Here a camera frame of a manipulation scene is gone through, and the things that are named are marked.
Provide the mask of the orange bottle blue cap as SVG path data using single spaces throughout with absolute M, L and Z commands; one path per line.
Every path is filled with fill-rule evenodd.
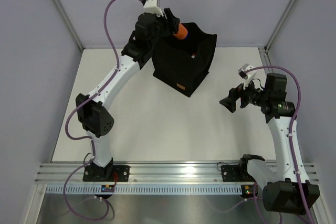
M 184 40 L 188 36 L 188 30 L 184 27 L 182 23 L 179 23 L 177 32 L 173 34 L 178 40 Z

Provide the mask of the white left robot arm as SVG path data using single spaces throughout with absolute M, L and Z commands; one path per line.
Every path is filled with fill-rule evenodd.
M 125 84 L 138 73 L 153 55 L 162 37 L 179 31 L 180 19 L 169 8 L 163 15 L 145 12 L 138 17 L 128 43 L 121 51 L 119 63 L 89 94 L 76 97 L 77 117 L 91 140 L 92 158 L 85 166 L 83 181 L 128 181 L 128 166 L 114 166 L 108 134 L 114 125 L 109 109 Z

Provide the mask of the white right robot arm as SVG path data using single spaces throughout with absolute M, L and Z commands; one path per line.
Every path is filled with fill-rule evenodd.
M 254 85 L 255 73 L 242 73 L 244 82 L 229 91 L 220 104 L 231 113 L 236 101 L 241 108 L 252 104 L 261 108 L 274 143 L 277 170 L 273 172 L 259 155 L 245 154 L 237 165 L 221 166 L 225 182 L 256 182 L 262 189 L 267 211 L 305 215 L 320 196 L 318 185 L 310 182 L 300 155 L 295 105 L 286 101 L 287 77 L 267 74 L 264 88 Z

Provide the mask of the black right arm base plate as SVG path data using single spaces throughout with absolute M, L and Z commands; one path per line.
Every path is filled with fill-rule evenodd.
M 221 175 L 223 182 L 254 182 L 255 180 L 239 165 L 222 165 Z

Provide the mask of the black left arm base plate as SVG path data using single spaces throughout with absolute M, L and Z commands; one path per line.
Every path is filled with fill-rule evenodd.
M 84 182 L 128 182 L 130 166 L 108 165 L 107 167 L 91 164 L 85 167 Z

